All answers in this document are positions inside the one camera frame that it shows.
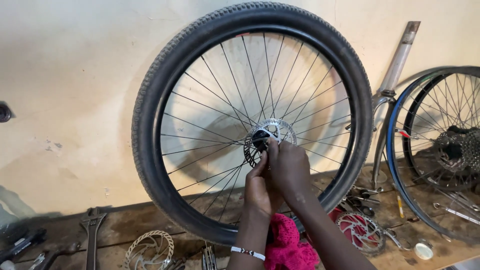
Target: hub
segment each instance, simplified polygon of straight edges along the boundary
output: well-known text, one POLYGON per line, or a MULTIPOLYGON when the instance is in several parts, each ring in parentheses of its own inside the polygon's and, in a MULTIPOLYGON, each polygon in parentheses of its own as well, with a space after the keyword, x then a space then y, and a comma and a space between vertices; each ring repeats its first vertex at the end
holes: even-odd
POLYGON ((287 140, 293 145, 297 145, 297 137, 293 128, 281 119, 265 119, 253 126, 245 136, 243 154, 245 160, 254 167, 257 161, 262 157, 261 153, 267 150, 267 139, 272 137, 277 143, 287 140))

